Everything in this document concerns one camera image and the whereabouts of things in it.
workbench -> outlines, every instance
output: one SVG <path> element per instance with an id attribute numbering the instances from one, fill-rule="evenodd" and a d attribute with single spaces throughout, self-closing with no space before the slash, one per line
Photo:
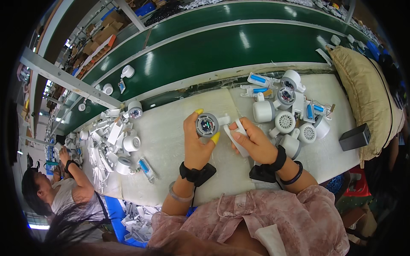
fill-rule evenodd
<path id="1" fill-rule="evenodd" d="M 308 98 L 336 105 L 332 120 L 329 121 L 330 132 L 327 136 L 304 146 L 296 158 L 318 183 L 322 183 L 359 164 L 358 150 L 343 152 L 338 142 L 344 132 L 356 127 L 355 119 L 335 75 L 303 75 L 301 82 L 306 86 L 305 95 Z M 111 172 L 108 186 L 102 193 L 139 205 L 162 205 L 168 194 L 168 186 L 176 180 L 179 165 L 184 160 L 184 119 L 195 109 L 203 108 L 205 112 L 216 116 L 227 113 L 232 122 L 242 116 L 254 121 L 254 100 L 240 97 L 243 92 L 239 87 L 213 90 L 145 111 L 140 119 L 133 120 L 134 129 L 141 138 L 141 149 L 131 152 L 130 159 L 136 163 L 144 156 L 159 179 L 151 185 L 143 173 L 121 175 Z M 265 134 L 274 128 L 274 122 L 257 125 Z M 83 170 L 92 180 L 88 151 L 83 148 L 83 152 Z M 255 188 L 276 187 L 251 182 L 249 171 L 254 164 L 253 160 L 236 155 L 223 130 L 209 162 L 215 166 L 217 173 L 196 190 L 194 205 L 206 203 L 222 193 L 233 195 Z"/>

finger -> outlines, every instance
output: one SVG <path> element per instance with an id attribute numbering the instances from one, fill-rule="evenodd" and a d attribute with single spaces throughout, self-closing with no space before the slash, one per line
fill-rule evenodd
<path id="1" fill-rule="evenodd" d="M 189 115 L 184 121 L 184 134 L 186 138 L 198 139 L 198 134 L 196 133 L 195 122 L 198 115 L 203 112 L 203 109 L 195 110 L 191 115 Z"/>
<path id="2" fill-rule="evenodd" d="M 214 148 L 216 147 L 216 144 L 218 143 L 218 141 L 219 141 L 219 136 L 221 135 L 221 132 L 219 131 L 219 132 L 217 132 L 217 133 L 215 133 L 215 135 L 213 135 L 212 137 L 211 137 L 211 139 L 208 141 L 208 143 L 205 145 L 205 148 L 207 149 L 207 151 L 209 152 L 209 153 L 211 153 L 212 152 L 212 150 L 214 150 Z"/>
<path id="3" fill-rule="evenodd" d="M 249 136 L 249 139 L 257 145 L 263 144 L 263 142 L 266 140 L 266 135 L 263 133 L 263 131 L 246 117 L 242 117 L 239 120 L 246 130 L 246 134 Z"/>
<path id="4" fill-rule="evenodd" d="M 236 150 L 236 146 L 235 146 L 235 144 L 233 144 L 232 141 L 231 141 L 231 147 L 232 147 L 233 150 Z"/>
<path id="5" fill-rule="evenodd" d="M 256 144 L 250 141 L 247 137 L 245 137 L 243 134 L 240 132 L 233 132 L 232 137 L 236 142 L 238 142 L 239 145 L 244 147 L 248 152 L 251 152 L 255 149 Z"/>

bangle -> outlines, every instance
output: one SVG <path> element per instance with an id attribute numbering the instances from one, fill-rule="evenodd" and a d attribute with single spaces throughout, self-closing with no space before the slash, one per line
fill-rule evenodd
<path id="1" fill-rule="evenodd" d="M 192 200 L 192 198 L 194 197 L 194 193 L 192 193 L 192 195 L 190 197 L 180 197 L 177 196 L 174 191 L 172 190 L 172 187 L 174 186 L 175 181 L 171 182 L 171 184 L 169 184 L 169 194 L 172 196 L 173 199 L 180 201 L 180 202 L 190 202 Z"/>
<path id="2" fill-rule="evenodd" d="M 290 181 L 284 181 L 283 179 L 280 179 L 280 182 L 281 182 L 283 185 L 290 185 L 290 184 L 294 183 L 294 182 L 297 181 L 297 180 L 299 179 L 299 177 L 302 175 L 302 172 L 303 172 L 303 165 L 302 165 L 302 163 L 299 162 L 299 161 L 295 161 L 295 163 L 299 165 L 298 174 L 296 174 L 296 176 L 295 176 L 293 179 L 291 179 Z"/>

fluorescent light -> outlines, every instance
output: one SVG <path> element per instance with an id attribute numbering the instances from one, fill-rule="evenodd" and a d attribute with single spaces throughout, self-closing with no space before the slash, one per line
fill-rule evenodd
<path id="1" fill-rule="evenodd" d="M 249 47 L 251 47 L 245 33 L 242 30 L 239 31 L 239 37 L 241 38 L 242 44 L 244 45 L 245 49 L 248 49 Z"/>
<path id="2" fill-rule="evenodd" d="M 42 230 L 47 230 L 47 229 L 49 229 L 50 228 L 50 226 L 49 225 L 37 225 L 37 224 L 28 224 L 28 226 L 31 228 L 31 229 L 42 229 Z"/>

cable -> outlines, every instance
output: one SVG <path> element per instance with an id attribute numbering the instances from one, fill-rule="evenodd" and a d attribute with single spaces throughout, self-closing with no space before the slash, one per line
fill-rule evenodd
<path id="1" fill-rule="evenodd" d="M 389 141 L 389 138 L 390 138 L 390 135 L 392 134 L 392 129 L 393 129 L 393 109 L 392 109 L 392 103 L 390 102 L 389 93 L 387 92 L 387 88 L 386 88 L 386 85 L 385 85 L 385 83 L 384 83 L 384 81 L 383 81 L 382 75 L 380 74 L 380 72 L 379 72 L 379 70 L 376 68 L 376 66 L 373 64 L 373 62 L 372 62 L 367 56 L 365 56 L 365 57 L 369 60 L 369 62 L 373 65 L 373 67 L 376 69 L 377 73 L 379 74 L 380 79 L 381 79 L 382 82 L 383 82 L 383 86 L 384 86 L 385 91 L 386 91 L 386 96 L 387 96 L 387 99 L 389 100 L 389 105 L 390 105 L 390 115 L 391 115 L 392 124 L 390 125 L 389 136 L 387 136 L 387 140 L 386 140 L 386 142 L 384 143 L 384 145 L 383 145 L 383 147 L 382 147 L 382 149 L 383 149 L 383 148 L 385 147 L 385 145 L 387 144 L 387 142 Z"/>
<path id="2" fill-rule="evenodd" d="M 196 188 L 197 188 L 197 187 L 194 188 L 194 196 L 192 197 L 191 208 L 194 206 L 194 199 L 195 199 L 195 191 L 196 191 Z"/>

